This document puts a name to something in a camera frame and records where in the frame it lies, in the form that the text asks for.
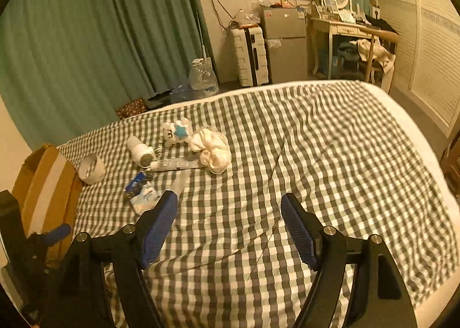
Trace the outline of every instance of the screw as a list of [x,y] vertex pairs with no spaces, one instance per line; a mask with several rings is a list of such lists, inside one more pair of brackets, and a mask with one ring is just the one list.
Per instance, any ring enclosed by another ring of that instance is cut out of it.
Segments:
[[332,236],[335,235],[336,232],[337,230],[334,227],[331,227],[330,225],[324,227],[324,233],[326,235]]
[[86,239],[88,238],[88,234],[84,232],[80,232],[76,238],[78,242],[83,242],[83,241],[86,241]]
[[382,238],[379,235],[372,235],[371,240],[375,244],[380,244],[382,242]]
[[152,181],[152,180],[153,180],[153,171],[147,170],[147,171],[145,172],[145,175],[146,175],[148,181]]
[[134,224],[127,224],[123,227],[123,232],[126,234],[133,233],[136,230],[136,226]]

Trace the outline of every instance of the plastic bag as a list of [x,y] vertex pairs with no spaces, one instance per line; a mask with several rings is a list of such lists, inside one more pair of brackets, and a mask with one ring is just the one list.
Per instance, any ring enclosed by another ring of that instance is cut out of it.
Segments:
[[281,48],[281,39],[265,39],[265,42],[270,49]]
[[271,7],[271,1],[270,0],[258,0],[259,4],[261,7]]
[[161,196],[162,193],[158,192],[151,182],[147,182],[142,187],[140,194],[131,198],[130,201],[136,214],[142,215],[147,210],[153,209]]
[[243,9],[240,9],[235,16],[235,21],[240,26],[245,26],[247,24],[259,24],[260,18],[255,14],[248,14]]

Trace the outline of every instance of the blue handle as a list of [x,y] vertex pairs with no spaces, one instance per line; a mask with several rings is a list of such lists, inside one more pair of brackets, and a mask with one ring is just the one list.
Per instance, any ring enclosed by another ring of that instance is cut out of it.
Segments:
[[48,233],[44,233],[42,235],[42,239],[46,246],[51,247],[54,244],[57,244],[59,241],[64,240],[64,238],[70,235],[70,232],[70,226],[67,223],[63,223]]
[[149,210],[142,214],[138,224],[144,223],[143,217],[151,218],[152,223],[146,228],[142,238],[142,254],[140,255],[140,264],[145,270],[151,263],[155,262],[158,254],[162,249],[166,236],[171,229],[171,225],[176,218],[178,211],[178,198],[172,190],[167,190],[153,210]]

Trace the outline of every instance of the bottle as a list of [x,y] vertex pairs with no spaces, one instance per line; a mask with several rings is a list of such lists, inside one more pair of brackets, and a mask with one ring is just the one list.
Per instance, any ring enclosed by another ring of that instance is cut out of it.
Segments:
[[198,99],[213,96],[219,92],[217,77],[204,59],[194,59],[189,74],[189,83]]
[[147,168],[153,161],[156,161],[156,155],[153,148],[141,143],[136,136],[130,136],[126,145],[131,151],[131,157],[134,163],[139,167]]

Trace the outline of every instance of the framed photo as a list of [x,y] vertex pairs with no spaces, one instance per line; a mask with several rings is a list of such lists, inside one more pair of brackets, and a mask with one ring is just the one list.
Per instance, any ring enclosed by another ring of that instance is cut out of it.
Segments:
[[324,0],[324,7],[327,12],[338,13],[339,8],[337,7],[337,1],[335,0]]

